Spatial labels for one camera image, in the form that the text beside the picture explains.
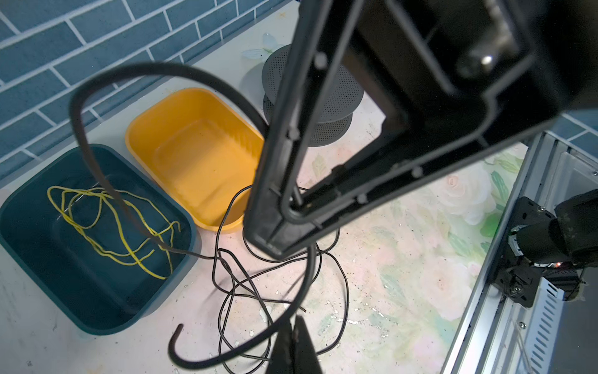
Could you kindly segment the dark grey perforated spool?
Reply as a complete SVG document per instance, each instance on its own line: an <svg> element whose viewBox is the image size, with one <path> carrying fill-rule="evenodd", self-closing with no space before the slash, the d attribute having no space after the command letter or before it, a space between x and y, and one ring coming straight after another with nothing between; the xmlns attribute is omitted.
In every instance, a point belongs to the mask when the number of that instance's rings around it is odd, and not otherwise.
<svg viewBox="0 0 598 374"><path fill-rule="evenodd" d="M263 110L268 122L273 114L274 101L277 98L289 51L288 45L279 48L266 59L263 66L262 83L265 90ZM327 146L343 137L350 128L353 113L361 104L363 96L364 90L355 78L344 66L339 67L309 146Z"/></svg>

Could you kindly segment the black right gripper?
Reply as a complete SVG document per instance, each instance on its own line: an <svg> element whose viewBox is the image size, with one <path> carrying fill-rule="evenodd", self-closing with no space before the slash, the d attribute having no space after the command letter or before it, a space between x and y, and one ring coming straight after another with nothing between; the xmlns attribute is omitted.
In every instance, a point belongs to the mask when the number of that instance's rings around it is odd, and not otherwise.
<svg viewBox="0 0 598 374"><path fill-rule="evenodd" d="M296 191L346 67L381 134ZM387 201L597 106L595 1L303 1L244 216L283 259Z"/></svg>

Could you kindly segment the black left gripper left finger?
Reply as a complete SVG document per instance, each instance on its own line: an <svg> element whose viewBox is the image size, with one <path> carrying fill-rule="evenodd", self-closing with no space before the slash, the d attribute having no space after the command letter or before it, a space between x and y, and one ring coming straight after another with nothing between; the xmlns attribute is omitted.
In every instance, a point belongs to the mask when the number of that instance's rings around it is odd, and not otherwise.
<svg viewBox="0 0 598 374"><path fill-rule="evenodd" d="M292 374L294 372L293 327L287 321L280 328L266 374Z"/></svg>

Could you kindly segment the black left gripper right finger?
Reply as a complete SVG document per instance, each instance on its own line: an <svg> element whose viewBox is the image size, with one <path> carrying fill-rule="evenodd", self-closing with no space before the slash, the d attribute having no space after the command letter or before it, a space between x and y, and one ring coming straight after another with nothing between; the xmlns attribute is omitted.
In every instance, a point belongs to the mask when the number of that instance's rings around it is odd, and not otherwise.
<svg viewBox="0 0 598 374"><path fill-rule="evenodd" d="M307 325L302 316L296 316L294 322L293 374L323 374Z"/></svg>

